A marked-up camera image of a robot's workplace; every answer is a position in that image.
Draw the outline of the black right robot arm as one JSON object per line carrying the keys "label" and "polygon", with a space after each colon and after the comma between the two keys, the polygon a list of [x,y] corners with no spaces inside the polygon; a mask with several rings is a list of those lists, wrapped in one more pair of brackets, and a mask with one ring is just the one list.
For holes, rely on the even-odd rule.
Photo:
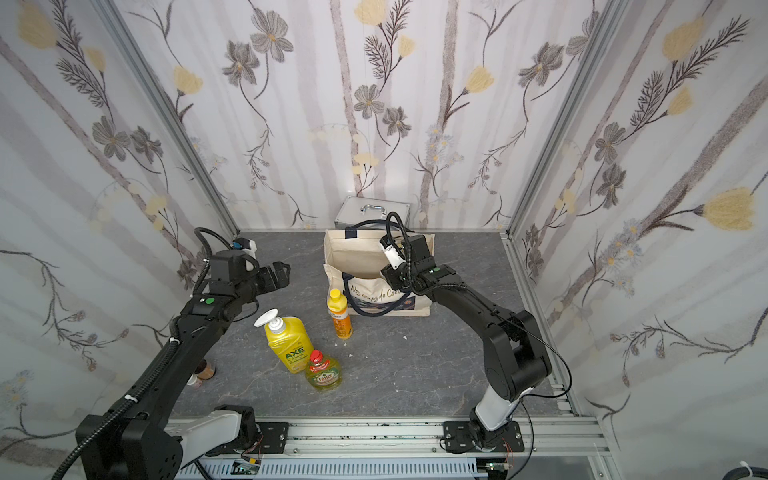
{"label": "black right robot arm", "polygon": [[456,437],[445,438],[445,449],[464,453],[469,448],[507,448],[514,434],[510,426],[513,414],[552,373],[554,348],[542,338],[532,314],[515,313],[492,302],[453,268],[437,264],[426,237],[409,232],[397,213],[388,213],[384,224],[380,244],[389,265],[381,274],[388,285],[447,308],[482,342],[488,387],[470,413],[467,444],[461,445]]}

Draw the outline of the orange soap bottle yellow cap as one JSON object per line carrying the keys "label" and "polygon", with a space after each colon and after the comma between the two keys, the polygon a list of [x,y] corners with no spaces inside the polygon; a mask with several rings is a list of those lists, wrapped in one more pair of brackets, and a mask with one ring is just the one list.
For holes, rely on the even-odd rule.
{"label": "orange soap bottle yellow cap", "polygon": [[350,338],[353,334],[353,327],[348,313],[348,300],[339,289],[332,289],[329,292],[327,308],[331,315],[335,333],[343,340]]}

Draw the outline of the green soap bottle red cap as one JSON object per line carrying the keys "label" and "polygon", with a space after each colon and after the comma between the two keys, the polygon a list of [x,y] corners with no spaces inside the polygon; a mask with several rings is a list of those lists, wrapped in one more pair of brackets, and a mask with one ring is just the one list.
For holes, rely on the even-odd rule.
{"label": "green soap bottle red cap", "polygon": [[342,383],[342,368],[339,362],[314,350],[304,370],[308,383],[317,390],[330,390]]}

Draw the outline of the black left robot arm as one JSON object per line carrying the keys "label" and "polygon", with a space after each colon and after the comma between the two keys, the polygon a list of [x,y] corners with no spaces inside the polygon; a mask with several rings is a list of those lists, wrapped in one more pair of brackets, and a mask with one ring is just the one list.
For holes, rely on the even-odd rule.
{"label": "black left robot arm", "polygon": [[224,405],[184,427],[167,424],[189,378],[244,305],[287,287],[290,272],[284,262],[261,266],[245,250],[213,255],[207,292],[192,295],[172,321],[167,343],[123,397],[80,423],[77,445],[54,478],[64,478],[80,460],[89,479],[173,479],[208,452],[254,445],[259,428],[250,407]]}

